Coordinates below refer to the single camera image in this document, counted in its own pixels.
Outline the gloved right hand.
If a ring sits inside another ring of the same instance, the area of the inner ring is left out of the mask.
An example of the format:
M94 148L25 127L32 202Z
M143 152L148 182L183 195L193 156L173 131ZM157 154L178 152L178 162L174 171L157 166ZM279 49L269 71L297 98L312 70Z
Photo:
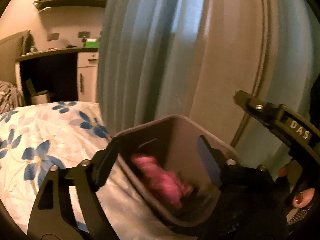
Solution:
M319 181L313 180L296 160L278 171L275 181L279 210L291 236L319 229Z

